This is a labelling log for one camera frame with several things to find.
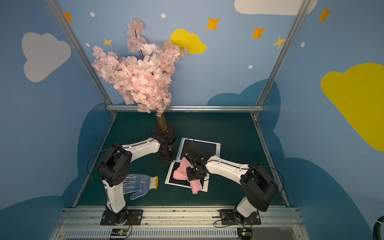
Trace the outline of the pink cloth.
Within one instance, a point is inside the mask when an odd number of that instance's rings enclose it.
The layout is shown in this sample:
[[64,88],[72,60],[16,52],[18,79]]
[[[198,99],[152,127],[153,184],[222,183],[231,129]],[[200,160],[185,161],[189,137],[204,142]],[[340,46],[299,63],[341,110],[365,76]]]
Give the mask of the pink cloth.
[[179,181],[188,181],[192,190],[192,193],[196,195],[199,191],[203,189],[203,186],[200,180],[188,179],[187,168],[190,168],[190,162],[184,157],[182,158],[179,167],[174,171],[173,178]]

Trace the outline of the white drawing tablet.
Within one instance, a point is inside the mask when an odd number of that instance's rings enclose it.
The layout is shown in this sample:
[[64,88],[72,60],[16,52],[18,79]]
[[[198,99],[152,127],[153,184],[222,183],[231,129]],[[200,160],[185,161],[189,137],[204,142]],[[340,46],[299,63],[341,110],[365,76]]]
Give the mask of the white drawing tablet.
[[175,161],[180,162],[182,158],[186,155],[187,151],[190,149],[195,150],[198,154],[201,155],[209,153],[220,157],[221,144],[203,140],[196,140],[192,137],[182,138]]
[[[187,188],[191,189],[190,183],[187,180],[176,180],[173,177],[174,172],[177,170],[177,168],[180,166],[180,162],[178,161],[173,161],[171,162],[165,184],[166,185],[172,185],[172,186],[177,186],[177,187],[182,187],[182,188]],[[200,179],[201,185],[203,189],[201,192],[208,192],[208,187],[209,187],[209,179],[210,179],[210,174],[207,174],[204,179]]]

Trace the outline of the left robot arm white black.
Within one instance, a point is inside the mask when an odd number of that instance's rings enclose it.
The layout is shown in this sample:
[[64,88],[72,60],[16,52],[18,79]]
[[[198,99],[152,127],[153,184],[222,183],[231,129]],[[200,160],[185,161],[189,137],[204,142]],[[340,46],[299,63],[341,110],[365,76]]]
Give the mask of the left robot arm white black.
[[130,174],[131,163],[150,154],[157,154],[161,162],[173,161],[176,156],[172,145],[176,139],[174,127],[164,132],[155,128],[153,135],[144,141],[130,145],[113,144],[104,150],[97,167],[107,198],[100,222],[102,226],[140,225],[143,212],[129,210],[125,195],[130,194],[131,200],[142,197],[158,187],[159,178]]

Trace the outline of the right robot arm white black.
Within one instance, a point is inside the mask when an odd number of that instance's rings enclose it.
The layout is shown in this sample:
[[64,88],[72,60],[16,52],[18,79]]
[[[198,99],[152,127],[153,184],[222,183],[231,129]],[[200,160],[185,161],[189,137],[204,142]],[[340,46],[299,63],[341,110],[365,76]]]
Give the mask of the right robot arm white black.
[[233,210],[220,210],[223,225],[246,224],[252,214],[266,212],[272,200],[280,194],[279,186],[266,171],[267,166],[258,163],[238,164],[206,153],[201,155],[189,149],[184,158],[189,162],[189,180],[201,180],[207,175],[219,175],[242,187],[245,196]]

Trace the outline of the blue dotted work glove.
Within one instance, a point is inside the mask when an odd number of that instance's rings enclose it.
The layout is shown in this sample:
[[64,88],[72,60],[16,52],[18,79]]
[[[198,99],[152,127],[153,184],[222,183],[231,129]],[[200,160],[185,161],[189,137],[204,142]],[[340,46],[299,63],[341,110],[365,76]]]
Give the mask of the blue dotted work glove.
[[150,190],[157,189],[159,177],[148,175],[132,174],[127,175],[123,182],[124,195],[130,195],[130,200],[145,196]]

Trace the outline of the pink cherry blossom tree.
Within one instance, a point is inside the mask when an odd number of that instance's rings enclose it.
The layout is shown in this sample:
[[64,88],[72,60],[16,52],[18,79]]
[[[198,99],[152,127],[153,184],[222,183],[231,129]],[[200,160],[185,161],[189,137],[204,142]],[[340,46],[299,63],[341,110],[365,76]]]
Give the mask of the pink cherry blossom tree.
[[188,49],[166,41],[163,47],[147,43],[142,36],[144,23],[134,18],[128,23],[127,45],[139,58],[118,57],[114,52],[104,52],[94,46],[92,55],[96,58],[92,66],[99,77],[113,85],[127,105],[137,104],[141,113],[154,111],[160,132],[168,130],[164,111],[171,103],[169,86],[175,64],[184,58]]

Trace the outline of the right green circuit board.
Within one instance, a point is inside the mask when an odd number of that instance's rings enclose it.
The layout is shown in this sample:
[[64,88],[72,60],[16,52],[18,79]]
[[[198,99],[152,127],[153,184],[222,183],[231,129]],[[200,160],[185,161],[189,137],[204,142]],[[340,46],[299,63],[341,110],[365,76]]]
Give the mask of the right green circuit board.
[[252,230],[247,228],[237,228],[237,234],[237,240],[251,240],[253,237]]

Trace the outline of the green circuit board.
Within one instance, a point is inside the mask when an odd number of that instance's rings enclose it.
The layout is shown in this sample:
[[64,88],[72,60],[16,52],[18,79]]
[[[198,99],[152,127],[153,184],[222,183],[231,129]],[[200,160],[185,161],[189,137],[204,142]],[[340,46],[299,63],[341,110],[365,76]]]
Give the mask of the green circuit board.
[[112,229],[110,232],[110,239],[126,239],[128,235],[129,229],[127,228]]
[[237,240],[251,240],[253,237],[252,230],[247,228],[237,228],[237,234]]

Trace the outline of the left green circuit board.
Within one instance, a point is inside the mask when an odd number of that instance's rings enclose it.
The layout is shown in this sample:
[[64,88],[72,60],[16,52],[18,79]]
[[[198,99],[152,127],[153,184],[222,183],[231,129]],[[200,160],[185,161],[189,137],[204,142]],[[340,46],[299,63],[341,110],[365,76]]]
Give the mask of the left green circuit board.
[[126,239],[128,235],[129,229],[127,228],[112,229],[110,232],[110,239]]

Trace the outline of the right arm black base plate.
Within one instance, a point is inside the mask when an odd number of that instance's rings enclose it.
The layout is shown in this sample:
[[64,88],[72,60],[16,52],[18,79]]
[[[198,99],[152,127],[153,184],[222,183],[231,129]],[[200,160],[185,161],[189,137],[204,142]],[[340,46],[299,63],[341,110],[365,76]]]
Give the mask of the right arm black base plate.
[[222,225],[261,225],[261,216],[259,211],[256,210],[249,217],[244,217],[243,215],[237,213],[235,210],[231,209],[221,209],[219,210],[219,217],[221,219]]

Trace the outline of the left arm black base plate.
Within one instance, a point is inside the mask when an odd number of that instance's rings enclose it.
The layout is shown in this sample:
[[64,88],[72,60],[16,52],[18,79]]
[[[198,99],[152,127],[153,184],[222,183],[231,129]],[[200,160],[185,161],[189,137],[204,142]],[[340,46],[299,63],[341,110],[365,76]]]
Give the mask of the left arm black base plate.
[[101,226],[139,226],[143,218],[143,210],[122,209],[114,213],[106,209],[102,214]]

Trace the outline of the aluminium front mounting rail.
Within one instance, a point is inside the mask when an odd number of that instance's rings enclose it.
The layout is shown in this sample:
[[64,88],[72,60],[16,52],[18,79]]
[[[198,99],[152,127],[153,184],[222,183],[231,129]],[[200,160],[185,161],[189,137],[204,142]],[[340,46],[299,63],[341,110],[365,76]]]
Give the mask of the aluminium front mounting rail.
[[261,225],[222,225],[219,210],[232,206],[149,206],[130,207],[143,210],[139,226],[101,226],[103,208],[64,209],[51,240],[110,239],[112,229],[127,228],[129,235],[120,240],[237,240],[237,228],[251,229],[251,240],[308,240],[301,214],[296,208],[272,206],[259,212]]

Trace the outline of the aluminium frame rails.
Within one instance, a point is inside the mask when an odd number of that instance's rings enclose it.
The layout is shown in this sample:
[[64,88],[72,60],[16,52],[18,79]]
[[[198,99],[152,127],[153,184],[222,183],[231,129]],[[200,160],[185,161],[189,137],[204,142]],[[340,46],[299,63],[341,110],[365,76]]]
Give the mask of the aluminium frame rails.
[[127,24],[143,21],[148,43],[162,46],[183,29],[206,45],[175,64],[165,116],[179,139],[222,143],[222,156],[259,162],[272,172],[247,113],[259,113],[259,98],[291,40],[303,1],[48,1],[91,79],[113,113],[127,109],[123,97],[92,66],[94,46],[113,39],[106,52],[131,55]]

